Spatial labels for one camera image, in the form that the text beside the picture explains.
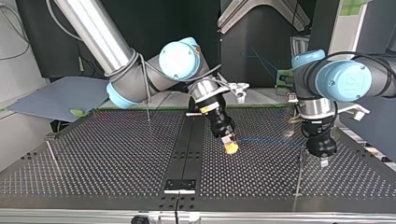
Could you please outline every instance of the blue joint cover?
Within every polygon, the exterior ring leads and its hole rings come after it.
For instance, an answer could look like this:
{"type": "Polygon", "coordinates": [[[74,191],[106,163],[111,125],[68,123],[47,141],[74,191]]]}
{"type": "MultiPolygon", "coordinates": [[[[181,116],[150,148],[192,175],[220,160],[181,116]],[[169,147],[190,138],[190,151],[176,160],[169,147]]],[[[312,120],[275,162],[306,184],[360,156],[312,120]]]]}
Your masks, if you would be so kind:
{"type": "Polygon", "coordinates": [[[296,56],[294,56],[294,58],[291,59],[292,69],[296,69],[296,68],[301,67],[305,64],[321,60],[325,57],[325,55],[326,54],[324,53],[323,49],[311,50],[311,51],[307,51],[305,53],[296,55],[296,56]]]}
{"type": "Polygon", "coordinates": [[[108,97],[110,98],[111,102],[113,102],[114,105],[116,105],[119,108],[122,109],[127,109],[130,108],[131,106],[137,105],[137,103],[129,101],[122,97],[113,87],[111,83],[107,84],[106,87],[108,97]]]}
{"type": "Polygon", "coordinates": [[[200,67],[200,50],[194,38],[188,37],[167,44],[160,53],[160,67],[174,80],[188,79],[194,76],[200,67]]]}
{"type": "Polygon", "coordinates": [[[353,102],[364,96],[372,85],[370,70],[362,63],[339,60],[318,71],[315,83],[323,97],[339,102],[353,102]]]}

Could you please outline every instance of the blue cable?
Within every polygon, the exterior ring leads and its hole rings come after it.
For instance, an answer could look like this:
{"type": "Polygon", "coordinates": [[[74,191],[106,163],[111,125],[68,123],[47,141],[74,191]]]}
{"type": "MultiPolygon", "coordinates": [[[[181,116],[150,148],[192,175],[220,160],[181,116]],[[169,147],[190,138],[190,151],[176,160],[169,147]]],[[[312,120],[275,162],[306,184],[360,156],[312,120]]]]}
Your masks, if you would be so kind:
{"type": "Polygon", "coordinates": [[[257,53],[257,51],[254,48],[251,48],[253,50],[253,52],[256,54],[257,59],[259,59],[260,63],[262,64],[262,66],[265,68],[265,70],[273,77],[276,78],[272,75],[272,73],[268,70],[267,66],[265,66],[265,63],[268,63],[276,72],[277,72],[277,68],[275,66],[273,66],[272,64],[270,64],[268,61],[266,61],[264,58],[260,57],[260,55],[257,53]]]}

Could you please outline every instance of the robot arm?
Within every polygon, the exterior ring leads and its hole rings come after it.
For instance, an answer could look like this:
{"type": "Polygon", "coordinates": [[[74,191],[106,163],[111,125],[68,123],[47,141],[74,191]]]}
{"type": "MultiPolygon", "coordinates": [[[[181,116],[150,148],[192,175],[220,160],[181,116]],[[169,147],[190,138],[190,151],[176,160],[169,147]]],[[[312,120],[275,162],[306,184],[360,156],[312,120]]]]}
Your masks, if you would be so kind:
{"type": "Polygon", "coordinates": [[[337,112],[336,102],[396,96],[394,57],[324,59],[323,50],[309,51],[292,59],[298,110],[304,119],[303,133],[308,138],[306,146],[311,154],[320,158],[330,157],[337,150],[330,135],[336,118],[332,114],[337,112]]]}
{"type": "Polygon", "coordinates": [[[110,77],[110,100],[128,108],[186,82],[212,132],[220,137],[228,153],[237,144],[233,120],[225,112],[224,87],[211,76],[200,47],[191,37],[167,44],[160,54],[144,61],[130,49],[99,0],[55,0],[95,59],[110,77]]]}

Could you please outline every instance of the metal table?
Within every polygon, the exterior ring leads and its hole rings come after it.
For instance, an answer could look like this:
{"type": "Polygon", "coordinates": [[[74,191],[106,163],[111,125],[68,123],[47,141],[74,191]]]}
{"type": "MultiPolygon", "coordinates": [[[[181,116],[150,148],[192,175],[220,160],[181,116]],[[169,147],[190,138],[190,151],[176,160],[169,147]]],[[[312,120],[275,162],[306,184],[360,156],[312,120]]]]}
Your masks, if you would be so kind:
{"type": "Polygon", "coordinates": [[[207,223],[396,222],[396,173],[343,132],[332,133],[329,167],[307,158],[296,195],[305,139],[286,122],[293,109],[228,112],[240,146],[232,156],[204,117],[183,110],[151,111],[150,121],[146,111],[95,111],[0,173],[0,223],[128,223],[138,212],[175,222],[175,211],[207,223]],[[195,193],[165,194],[168,180],[191,180],[195,193]]]}

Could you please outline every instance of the perforated breadboard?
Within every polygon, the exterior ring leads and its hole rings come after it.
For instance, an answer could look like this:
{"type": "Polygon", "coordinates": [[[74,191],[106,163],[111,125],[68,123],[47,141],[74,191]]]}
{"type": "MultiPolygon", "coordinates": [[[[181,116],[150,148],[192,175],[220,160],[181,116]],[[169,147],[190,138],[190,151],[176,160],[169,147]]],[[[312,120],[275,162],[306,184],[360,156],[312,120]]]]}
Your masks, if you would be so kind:
{"type": "Polygon", "coordinates": [[[18,195],[156,196],[180,127],[181,111],[104,111],[51,143],[0,182],[18,195]]]}
{"type": "Polygon", "coordinates": [[[300,125],[289,125],[289,110],[230,109],[239,151],[224,153],[222,143],[205,125],[201,196],[288,198],[298,177],[297,157],[303,138],[300,125]]]}
{"type": "Polygon", "coordinates": [[[240,148],[226,155],[205,123],[197,209],[381,212],[396,205],[396,173],[339,130],[333,132],[338,153],[330,158],[330,166],[321,168],[319,158],[307,157],[296,197],[299,153],[306,139],[300,124],[287,123],[293,109],[240,108],[228,113],[236,122],[240,148]]]}
{"type": "Polygon", "coordinates": [[[239,151],[226,155],[205,118],[184,111],[100,111],[0,173],[0,207],[210,212],[396,213],[396,175],[341,131],[338,153],[304,165],[292,108],[229,108],[239,151]],[[164,194],[168,176],[195,194],[164,194]]]}
{"type": "Polygon", "coordinates": [[[302,194],[308,197],[348,199],[396,199],[396,183],[370,165],[377,160],[368,151],[337,140],[338,153],[330,166],[321,168],[310,156],[303,172],[302,194]]]}

